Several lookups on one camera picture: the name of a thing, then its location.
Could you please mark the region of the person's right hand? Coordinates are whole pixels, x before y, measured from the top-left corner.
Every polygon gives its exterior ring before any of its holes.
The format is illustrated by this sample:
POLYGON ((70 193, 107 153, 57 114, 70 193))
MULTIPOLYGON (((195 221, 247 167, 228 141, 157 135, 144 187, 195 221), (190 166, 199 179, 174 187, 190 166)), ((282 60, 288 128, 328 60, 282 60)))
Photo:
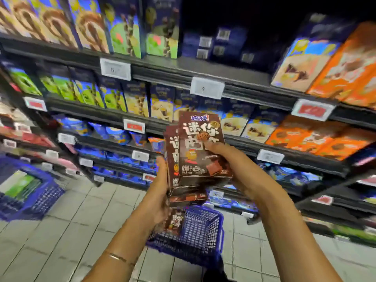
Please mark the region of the person's right hand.
POLYGON ((255 200, 260 194, 260 189, 264 187, 261 175, 257 175, 258 166, 237 148, 234 161, 228 164, 233 173, 233 185, 246 197, 255 200))

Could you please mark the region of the person's left hand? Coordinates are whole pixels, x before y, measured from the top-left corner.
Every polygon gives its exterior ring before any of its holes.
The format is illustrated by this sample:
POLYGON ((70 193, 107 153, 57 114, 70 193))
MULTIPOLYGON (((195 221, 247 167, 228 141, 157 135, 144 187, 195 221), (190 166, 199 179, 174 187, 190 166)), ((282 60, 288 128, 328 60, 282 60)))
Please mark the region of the person's left hand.
POLYGON ((168 218, 170 213, 168 196, 159 197, 155 194, 155 179, 149 186, 141 206, 146 211, 146 218, 151 222, 152 228, 163 225, 168 218))

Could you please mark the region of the brown cookie box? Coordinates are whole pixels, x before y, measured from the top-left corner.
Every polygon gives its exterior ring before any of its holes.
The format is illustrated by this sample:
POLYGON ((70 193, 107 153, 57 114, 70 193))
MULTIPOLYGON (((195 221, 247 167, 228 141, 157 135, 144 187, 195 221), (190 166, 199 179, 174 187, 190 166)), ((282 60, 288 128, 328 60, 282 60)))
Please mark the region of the brown cookie box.
POLYGON ((178 119, 179 184, 225 185, 233 173, 228 161, 206 149, 205 142, 225 143, 217 114, 181 111, 178 119))
POLYGON ((163 231, 174 236, 181 234, 186 213, 173 209, 165 221, 163 231))
POLYGON ((168 196, 173 195, 173 189, 179 186, 179 137, 178 125, 172 124, 166 127, 164 132, 165 161, 167 164, 167 181, 169 185, 168 196))
POLYGON ((208 191, 202 186, 177 186, 173 187, 168 194, 168 203, 171 208, 201 206, 208 199, 208 191))

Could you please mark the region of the person's left forearm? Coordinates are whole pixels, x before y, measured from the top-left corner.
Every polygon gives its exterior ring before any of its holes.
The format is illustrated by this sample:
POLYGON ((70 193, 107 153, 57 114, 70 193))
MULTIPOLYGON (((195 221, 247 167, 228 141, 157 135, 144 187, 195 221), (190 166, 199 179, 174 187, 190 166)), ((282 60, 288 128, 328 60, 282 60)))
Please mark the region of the person's left forearm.
POLYGON ((146 212, 136 209, 82 282, 129 282, 153 229, 146 212))

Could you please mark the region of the person's right forearm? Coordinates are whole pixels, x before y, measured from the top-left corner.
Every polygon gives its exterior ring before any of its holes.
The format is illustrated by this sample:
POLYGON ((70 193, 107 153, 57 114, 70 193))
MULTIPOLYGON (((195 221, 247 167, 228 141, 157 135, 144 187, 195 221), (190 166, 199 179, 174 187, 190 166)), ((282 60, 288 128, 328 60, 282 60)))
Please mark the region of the person's right forearm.
POLYGON ((281 282, 343 282, 280 185, 257 187, 254 201, 281 282))

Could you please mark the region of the row of blue snack packets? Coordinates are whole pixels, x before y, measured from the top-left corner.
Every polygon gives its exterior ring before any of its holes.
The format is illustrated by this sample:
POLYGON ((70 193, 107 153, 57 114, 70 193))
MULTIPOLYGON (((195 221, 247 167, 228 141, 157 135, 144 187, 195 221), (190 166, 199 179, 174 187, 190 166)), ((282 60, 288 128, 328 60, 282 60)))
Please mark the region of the row of blue snack packets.
POLYGON ((149 160, 148 163, 135 161, 127 155, 81 144, 76 144, 73 148, 78 157, 93 160, 93 167, 88 168, 94 175, 105 179, 148 187, 151 183, 143 181, 143 173, 156 175, 157 172, 154 159, 149 160))

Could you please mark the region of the blue plastic shopping basket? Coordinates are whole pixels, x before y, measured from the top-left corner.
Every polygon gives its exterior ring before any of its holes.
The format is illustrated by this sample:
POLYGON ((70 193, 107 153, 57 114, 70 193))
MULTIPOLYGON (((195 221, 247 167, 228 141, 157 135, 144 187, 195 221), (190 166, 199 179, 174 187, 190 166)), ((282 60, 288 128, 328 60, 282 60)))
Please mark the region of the blue plastic shopping basket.
POLYGON ((0 178, 21 170, 39 178, 42 183, 24 203, 0 197, 0 219, 6 222, 14 220, 42 220, 46 213, 65 193, 54 178, 46 171, 25 161, 0 156, 0 178))
POLYGON ((207 269, 218 268, 223 250, 223 214, 204 206, 180 211, 186 213, 181 234, 153 231, 146 246, 207 269))

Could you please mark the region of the row of blue yellow boxes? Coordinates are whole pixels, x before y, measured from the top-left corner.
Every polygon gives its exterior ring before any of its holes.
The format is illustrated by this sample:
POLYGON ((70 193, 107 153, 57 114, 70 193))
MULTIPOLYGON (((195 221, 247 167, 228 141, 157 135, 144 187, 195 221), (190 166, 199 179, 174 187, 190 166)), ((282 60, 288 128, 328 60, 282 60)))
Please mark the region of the row of blue yellow boxes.
POLYGON ((143 81, 121 83, 127 110, 144 117, 175 123, 182 111, 217 114, 223 133, 265 143, 286 112, 236 99, 211 99, 189 90, 143 81))

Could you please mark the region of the pile of blue white packets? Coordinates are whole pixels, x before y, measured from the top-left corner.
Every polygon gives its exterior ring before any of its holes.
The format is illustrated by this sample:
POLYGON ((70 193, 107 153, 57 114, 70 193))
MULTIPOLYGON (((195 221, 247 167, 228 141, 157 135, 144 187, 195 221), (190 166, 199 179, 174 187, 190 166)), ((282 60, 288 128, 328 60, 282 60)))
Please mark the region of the pile of blue white packets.
POLYGON ((256 164, 266 171, 274 180, 289 182, 294 186, 304 186, 312 182, 322 181, 323 179, 322 175, 298 171, 268 162, 256 162, 256 164))

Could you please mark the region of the row of small orange boxes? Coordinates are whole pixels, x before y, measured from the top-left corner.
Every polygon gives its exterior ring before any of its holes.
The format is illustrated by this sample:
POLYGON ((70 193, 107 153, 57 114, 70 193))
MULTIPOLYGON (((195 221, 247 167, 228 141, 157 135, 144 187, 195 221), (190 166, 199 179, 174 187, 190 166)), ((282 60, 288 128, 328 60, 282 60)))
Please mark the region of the row of small orange boxes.
POLYGON ((375 131, 288 115, 265 143, 343 161, 374 142, 375 131))

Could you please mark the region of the group of dark blue boxes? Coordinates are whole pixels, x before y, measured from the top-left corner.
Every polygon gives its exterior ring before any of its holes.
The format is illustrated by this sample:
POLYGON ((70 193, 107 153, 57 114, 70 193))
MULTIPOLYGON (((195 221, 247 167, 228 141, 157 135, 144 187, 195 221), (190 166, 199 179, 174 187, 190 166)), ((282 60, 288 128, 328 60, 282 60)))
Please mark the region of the group of dark blue boxes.
POLYGON ((242 26, 218 27, 214 34, 186 31, 183 34, 181 56, 205 61, 237 62, 249 34, 242 26))

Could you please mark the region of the row of blue green boxes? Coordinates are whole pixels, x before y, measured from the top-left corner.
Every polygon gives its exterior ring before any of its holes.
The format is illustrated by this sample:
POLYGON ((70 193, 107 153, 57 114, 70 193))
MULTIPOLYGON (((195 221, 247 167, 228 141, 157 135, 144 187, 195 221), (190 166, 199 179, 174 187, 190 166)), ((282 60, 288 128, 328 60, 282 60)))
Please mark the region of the row of blue green boxes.
POLYGON ((38 61, 35 69, 24 69, 10 60, 1 60, 0 64, 17 88, 28 95, 52 94, 67 101, 127 112, 124 92, 115 78, 48 61, 38 61))

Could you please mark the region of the green snack packets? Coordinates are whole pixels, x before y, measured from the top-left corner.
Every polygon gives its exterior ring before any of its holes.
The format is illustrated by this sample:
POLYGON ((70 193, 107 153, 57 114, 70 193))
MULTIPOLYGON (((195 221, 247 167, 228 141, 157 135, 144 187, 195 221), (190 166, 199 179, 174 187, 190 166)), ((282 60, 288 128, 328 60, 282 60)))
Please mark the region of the green snack packets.
POLYGON ((0 178, 0 197, 5 196, 7 200, 24 203, 41 183, 39 178, 16 170, 13 174, 0 178))

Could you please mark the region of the stack of large orange boxes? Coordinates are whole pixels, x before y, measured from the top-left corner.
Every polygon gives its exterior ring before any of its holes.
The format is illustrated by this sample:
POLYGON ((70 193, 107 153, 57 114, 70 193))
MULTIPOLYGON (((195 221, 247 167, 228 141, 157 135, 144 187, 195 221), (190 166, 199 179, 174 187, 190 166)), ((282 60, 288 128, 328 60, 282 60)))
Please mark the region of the stack of large orange boxes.
POLYGON ((376 22, 358 25, 306 94, 376 109, 376 22))

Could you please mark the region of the row of swirl wafer boxes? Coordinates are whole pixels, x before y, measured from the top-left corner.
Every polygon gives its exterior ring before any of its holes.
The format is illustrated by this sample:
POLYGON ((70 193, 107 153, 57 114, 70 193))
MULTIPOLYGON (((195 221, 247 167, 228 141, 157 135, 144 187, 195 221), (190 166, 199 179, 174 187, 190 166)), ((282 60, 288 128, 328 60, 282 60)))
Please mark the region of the row of swirl wafer boxes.
POLYGON ((0 33, 71 50, 176 59, 182 0, 0 0, 0 33))

